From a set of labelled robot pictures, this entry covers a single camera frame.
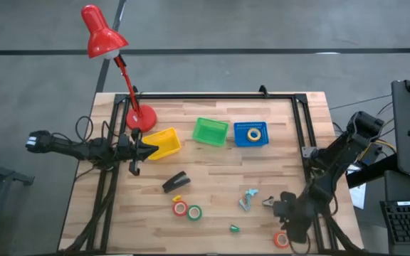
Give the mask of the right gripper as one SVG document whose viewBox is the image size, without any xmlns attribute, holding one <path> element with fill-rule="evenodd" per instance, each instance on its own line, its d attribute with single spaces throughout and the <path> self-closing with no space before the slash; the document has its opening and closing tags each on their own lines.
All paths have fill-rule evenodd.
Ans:
<svg viewBox="0 0 410 256">
<path fill-rule="evenodd" d="M 281 229 L 285 230 L 289 241 L 307 242 L 307 232 L 310 228 L 310 202 L 301 195 L 284 191 L 280 200 L 273 202 L 273 215 L 280 218 Z"/>
</svg>

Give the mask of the red tape roll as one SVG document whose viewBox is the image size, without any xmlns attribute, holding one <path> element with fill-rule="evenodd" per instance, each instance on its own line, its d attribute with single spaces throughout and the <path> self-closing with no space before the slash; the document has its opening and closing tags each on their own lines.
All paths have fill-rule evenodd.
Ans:
<svg viewBox="0 0 410 256">
<path fill-rule="evenodd" d="M 176 216 L 185 216 L 188 212 L 188 205 L 184 201 L 177 201 L 172 206 L 173 213 Z"/>
</svg>

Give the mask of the blue plastic basket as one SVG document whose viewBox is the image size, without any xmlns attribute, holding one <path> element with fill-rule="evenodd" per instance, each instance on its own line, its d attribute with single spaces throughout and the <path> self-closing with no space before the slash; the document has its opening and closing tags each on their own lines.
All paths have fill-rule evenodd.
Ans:
<svg viewBox="0 0 410 256">
<path fill-rule="evenodd" d="M 247 138 L 250 128 L 257 128 L 261 131 L 261 139 L 251 142 Z M 235 143 L 239 147 L 263 146 L 269 143 L 267 124 L 265 122 L 235 122 L 233 124 Z"/>
</svg>

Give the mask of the yellow tape roll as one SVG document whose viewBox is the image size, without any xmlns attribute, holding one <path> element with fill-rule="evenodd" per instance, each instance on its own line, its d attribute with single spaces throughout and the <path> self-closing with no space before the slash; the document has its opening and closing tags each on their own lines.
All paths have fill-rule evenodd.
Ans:
<svg viewBox="0 0 410 256">
<path fill-rule="evenodd" d="M 247 132 L 247 138 L 251 142 L 257 142 L 261 139 L 261 131 L 257 128 L 250 128 Z"/>
</svg>

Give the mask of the orange tape roll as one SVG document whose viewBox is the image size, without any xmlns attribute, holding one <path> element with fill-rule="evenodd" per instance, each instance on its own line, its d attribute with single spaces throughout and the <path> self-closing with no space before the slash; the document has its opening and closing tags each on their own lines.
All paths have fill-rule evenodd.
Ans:
<svg viewBox="0 0 410 256">
<path fill-rule="evenodd" d="M 288 236 L 285 232 L 277 232 L 273 235 L 273 242 L 276 247 L 285 249 L 290 246 Z"/>
</svg>

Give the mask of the red desk lamp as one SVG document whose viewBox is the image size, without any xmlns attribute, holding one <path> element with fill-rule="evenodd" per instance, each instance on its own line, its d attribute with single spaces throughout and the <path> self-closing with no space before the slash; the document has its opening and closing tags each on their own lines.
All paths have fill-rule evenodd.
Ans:
<svg viewBox="0 0 410 256">
<path fill-rule="evenodd" d="M 157 115 L 149 105 L 141 105 L 136 98 L 135 89 L 132 86 L 127 71 L 127 66 L 120 55 L 120 49 L 128 46 L 127 40 L 117 31 L 111 29 L 101 9 L 93 4 L 86 5 L 81 10 L 82 19 L 88 28 L 88 57 L 102 56 L 108 60 L 114 60 L 125 79 L 130 93 L 132 109 L 127 113 L 126 124 L 130 129 L 139 128 L 142 132 L 148 132 L 157 122 Z"/>
</svg>

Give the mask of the yellow plastic basket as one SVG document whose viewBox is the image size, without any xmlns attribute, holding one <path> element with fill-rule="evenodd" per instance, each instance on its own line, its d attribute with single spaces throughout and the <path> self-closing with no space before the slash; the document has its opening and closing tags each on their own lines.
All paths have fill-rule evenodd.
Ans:
<svg viewBox="0 0 410 256">
<path fill-rule="evenodd" d="M 159 147 L 155 153 L 148 157 L 149 160 L 153 161 L 177 153 L 182 147 L 177 132 L 173 127 L 144 137 L 142 141 L 145 144 Z"/>
</svg>

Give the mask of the green tape roll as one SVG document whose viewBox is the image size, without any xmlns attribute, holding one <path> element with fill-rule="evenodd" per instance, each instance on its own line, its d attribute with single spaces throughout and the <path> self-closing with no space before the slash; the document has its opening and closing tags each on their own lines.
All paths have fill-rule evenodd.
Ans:
<svg viewBox="0 0 410 256">
<path fill-rule="evenodd" d="M 189 206 L 186 215 L 191 221 L 198 221 L 202 217 L 202 209 L 198 205 Z"/>
</svg>

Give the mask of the black keyboard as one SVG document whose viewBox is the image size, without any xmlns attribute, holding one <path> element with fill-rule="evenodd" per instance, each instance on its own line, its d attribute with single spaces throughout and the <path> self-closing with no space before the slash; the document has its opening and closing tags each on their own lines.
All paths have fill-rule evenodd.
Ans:
<svg viewBox="0 0 410 256">
<path fill-rule="evenodd" d="M 410 201 L 380 201 L 382 215 L 394 245 L 410 245 Z"/>
</svg>

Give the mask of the white paper sheet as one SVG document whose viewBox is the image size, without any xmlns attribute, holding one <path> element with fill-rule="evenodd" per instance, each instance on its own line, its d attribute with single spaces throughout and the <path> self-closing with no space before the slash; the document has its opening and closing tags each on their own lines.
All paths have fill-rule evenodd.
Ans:
<svg viewBox="0 0 410 256">
<path fill-rule="evenodd" d="M 349 190 L 353 206 L 362 210 L 364 209 L 366 187 L 367 185 L 364 183 Z"/>
</svg>

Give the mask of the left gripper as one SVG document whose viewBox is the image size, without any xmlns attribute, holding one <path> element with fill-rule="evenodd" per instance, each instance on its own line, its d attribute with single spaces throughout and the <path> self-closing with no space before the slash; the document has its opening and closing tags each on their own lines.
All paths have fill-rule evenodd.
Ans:
<svg viewBox="0 0 410 256">
<path fill-rule="evenodd" d="M 122 134 L 117 143 L 117 157 L 119 161 L 129 161 L 129 172 L 134 176 L 139 176 L 140 170 L 138 168 L 138 161 L 145 161 L 146 159 L 155 160 L 156 152 L 159 149 L 156 145 L 146 144 L 140 141 L 142 136 L 140 128 L 135 128 L 131 131 L 128 137 Z"/>
</svg>

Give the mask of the black aluminium table frame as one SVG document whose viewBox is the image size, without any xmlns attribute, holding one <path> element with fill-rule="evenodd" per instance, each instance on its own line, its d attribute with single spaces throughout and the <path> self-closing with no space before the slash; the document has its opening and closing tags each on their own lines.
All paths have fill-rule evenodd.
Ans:
<svg viewBox="0 0 410 256">
<path fill-rule="evenodd" d="M 154 131 L 173 127 L 181 149 L 156 161 L 140 164 L 133 176 L 121 164 L 110 224 L 109 252 L 132 254 L 278 254 L 272 242 L 279 220 L 262 205 L 283 191 L 300 193 L 305 186 L 301 149 L 315 146 L 311 93 L 143 93 L 140 102 L 154 108 Z M 265 122 L 269 143 L 239 147 L 229 130 L 224 146 L 192 138 L 199 117 L 233 126 L 235 122 Z M 162 185 L 184 171 L 191 182 L 169 193 Z M 239 200 L 258 189 L 251 209 Z M 198 205 L 202 217 L 176 216 L 173 197 Z M 230 226 L 240 228 L 232 233 Z"/>
</svg>

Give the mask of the green plastic basket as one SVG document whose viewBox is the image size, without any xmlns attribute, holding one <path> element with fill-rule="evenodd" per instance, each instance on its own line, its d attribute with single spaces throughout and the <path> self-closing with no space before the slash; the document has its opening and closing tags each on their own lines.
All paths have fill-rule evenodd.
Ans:
<svg viewBox="0 0 410 256">
<path fill-rule="evenodd" d="M 224 146 L 228 133 L 229 124 L 199 117 L 196 121 L 192 138 L 195 141 L 213 146 Z"/>
</svg>

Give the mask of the black stapler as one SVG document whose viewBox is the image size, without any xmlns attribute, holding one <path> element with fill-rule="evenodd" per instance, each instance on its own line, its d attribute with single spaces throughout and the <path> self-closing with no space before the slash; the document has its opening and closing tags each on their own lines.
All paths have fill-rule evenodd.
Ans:
<svg viewBox="0 0 410 256">
<path fill-rule="evenodd" d="M 168 181 L 166 181 L 163 185 L 163 191 L 164 193 L 169 193 L 181 186 L 184 186 L 188 183 L 190 183 L 191 180 L 187 176 L 187 174 L 184 171 L 180 171 L 178 174 L 170 178 Z"/>
</svg>

